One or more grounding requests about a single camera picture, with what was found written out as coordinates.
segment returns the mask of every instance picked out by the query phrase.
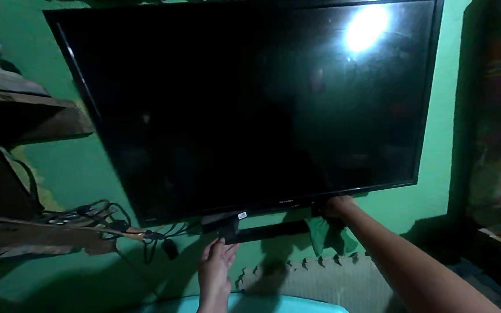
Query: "cloth rag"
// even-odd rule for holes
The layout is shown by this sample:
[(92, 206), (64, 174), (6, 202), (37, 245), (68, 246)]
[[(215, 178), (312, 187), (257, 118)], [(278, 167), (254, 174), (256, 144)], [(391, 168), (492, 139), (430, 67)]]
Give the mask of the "cloth rag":
[(340, 256), (351, 253), (357, 248), (358, 242), (349, 236), (342, 220), (318, 216), (304, 221), (310, 230), (316, 257), (320, 257), (325, 248), (333, 248)]

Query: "wooden shelf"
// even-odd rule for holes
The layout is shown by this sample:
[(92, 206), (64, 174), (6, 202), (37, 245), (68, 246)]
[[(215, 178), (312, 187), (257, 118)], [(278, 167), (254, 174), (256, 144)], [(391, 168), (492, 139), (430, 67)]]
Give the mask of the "wooden shelf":
[(85, 137), (94, 125), (69, 100), (0, 91), (0, 143), (22, 144)]

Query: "green wall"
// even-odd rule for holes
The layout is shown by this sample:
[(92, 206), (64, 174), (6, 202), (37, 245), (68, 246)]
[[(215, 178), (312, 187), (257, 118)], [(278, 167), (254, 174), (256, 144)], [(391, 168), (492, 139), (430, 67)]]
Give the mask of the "green wall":
[[(358, 199), (368, 213), (396, 233), (406, 233), (417, 220), (446, 214), (460, 35), (463, 12), (469, 3), (448, 0), (444, 7), (419, 184), (371, 192)], [(52, 96), (79, 102), (71, 73), (41, 10), (86, 6), (79, 1), (0, 0), (4, 57), (26, 78), (43, 84)], [(97, 135), (32, 144), (25, 147), (24, 153), (41, 177), (40, 183), (52, 191), (61, 206), (72, 208), (108, 198), (130, 210)], [(248, 219), (246, 225), (282, 219), (284, 213)], [(197, 294), (196, 262), (208, 239), (178, 237), (175, 241), (181, 249), (179, 258), (171, 262), (158, 251), (149, 266), (143, 264), (138, 242), (121, 239), (119, 248), (136, 271), (115, 253), (96, 257), (73, 253), (27, 262), (0, 262), (0, 310), (50, 306), (59, 312), (109, 311), (151, 300), (150, 285), (165, 297)], [(244, 267), (248, 273), (248, 268), (260, 262), (302, 260), (313, 255), (306, 235), (245, 243), (230, 276), (235, 281)]]

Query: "black tv screen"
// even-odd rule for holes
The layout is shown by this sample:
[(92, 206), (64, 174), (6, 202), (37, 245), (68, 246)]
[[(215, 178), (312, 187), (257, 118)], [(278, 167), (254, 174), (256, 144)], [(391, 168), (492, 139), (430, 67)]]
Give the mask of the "black tv screen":
[(143, 224), (416, 184), (439, 1), (45, 15)]

